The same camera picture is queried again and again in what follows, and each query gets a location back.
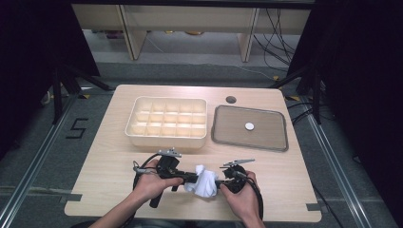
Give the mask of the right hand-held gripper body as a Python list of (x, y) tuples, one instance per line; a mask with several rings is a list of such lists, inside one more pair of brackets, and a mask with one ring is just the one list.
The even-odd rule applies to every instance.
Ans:
[(253, 162), (254, 159), (234, 160), (225, 163), (221, 169), (224, 174), (226, 187), (234, 194), (238, 193), (246, 183), (251, 183), (247, 177), (246, 170), (242, 167), (244, 163)]

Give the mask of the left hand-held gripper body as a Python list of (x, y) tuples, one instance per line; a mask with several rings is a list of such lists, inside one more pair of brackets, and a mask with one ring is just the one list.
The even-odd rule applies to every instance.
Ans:
[(160, 159), (156, 165), (157, 174), (161, 179), (181, 178), (182, 172), (177, 169), (179, 158), (182, 156), (174, 148), (160, 150)]

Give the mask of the cream compartment storage box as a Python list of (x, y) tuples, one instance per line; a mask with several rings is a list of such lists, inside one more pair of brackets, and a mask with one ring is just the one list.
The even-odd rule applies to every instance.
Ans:
[(138, 97), (125, 134), (135, 146), (199, 149), (207, 135), (207, 101), (199, 98)]

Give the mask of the person's right hand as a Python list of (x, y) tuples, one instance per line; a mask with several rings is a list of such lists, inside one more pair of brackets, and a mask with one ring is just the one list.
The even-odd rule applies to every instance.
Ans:
[(244, 222), (246, 219), (261, 219), (259, 217), (259, 202), (253, 187), (246, 183), (237, 193), (232, 193), (226, 186), (221, 192), (227, 200), (232, 212)]

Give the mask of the person's left hand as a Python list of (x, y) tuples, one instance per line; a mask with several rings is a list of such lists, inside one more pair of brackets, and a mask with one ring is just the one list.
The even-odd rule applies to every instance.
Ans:
[(132, 195), (136, 203), (144, 204), (158, 197), (166, 188), (181, 184), (181, 178), (161, 179), (158, 174), (143, 174), (140, 176)]

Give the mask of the black metal stand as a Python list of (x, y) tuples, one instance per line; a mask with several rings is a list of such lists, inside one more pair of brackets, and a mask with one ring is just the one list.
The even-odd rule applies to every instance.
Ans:
[(284, 79), (276, 81), (273, 85), (269, 85), (269, 88), (280, 88), (295, 79), (299, 78), (299, 83), (296, 88), (298, 95), (313, 95), (313, 115), (317, 124), (321, 124), (319, 116), (319, 104), (320, 104), (320, 74), (312, 66), (304, 66), (301, 69), (288, 74)]
[(82, 91), (77, 82), (77, 78), (84, 79), (105, 91), (114, 90), (114, 87), (95, 79), (81, 69), (69, 65), (59, 65), (54, 69), (52, 76), (52, 89), (54, 96), (53, 124), (56, 124), (63, 115), (62, 87), (66, 89), (68, 95), (78, 95)]

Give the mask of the black curtain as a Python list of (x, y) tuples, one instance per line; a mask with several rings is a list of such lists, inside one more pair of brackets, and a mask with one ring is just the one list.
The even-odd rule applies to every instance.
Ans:
[(0, 160), (25, 130), (59, 65), (99, 70), (69, 0), (0, 0)]
[(347, 139), (403, 227), (403, 0), (313, 0), (290, 65), (315, 73)]

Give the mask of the aluminium floor rail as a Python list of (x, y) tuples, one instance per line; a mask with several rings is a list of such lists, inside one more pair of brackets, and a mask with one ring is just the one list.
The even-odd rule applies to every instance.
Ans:
[(10, 228), (76, 101), (76, 95), (65, 98), (62, 114), (56, 121), (47, 116), (55, 109), (53, 105), (42, 109), (0, 161), (0, 228)]
[(343, 167), (338, 160), (335, 150), (331, 146), (325, 131), (323, 130), (318, 114), (319, 106), (313, 102), (309, 108), (308, 103), (310, 103), (310, 99), (302, 97), (301, 100), (307, 103), (304, 106), (306, 110), (309, 110), (310, 108), (312, 109), (312, 113), (307, 117), (307, 119), (309, 120), (310, 126), (316, 135), (324, 157), (330, 165), (330, 169), (335, 177), (338, 189), (346, 201), (346, 204), (355, 220), (355, 224), (358, 228), (372, 228), (372, 224), (367, 217), (365, 209), (360, 202), (351, 182), (349, 181), (349, 178), (343, 170)]

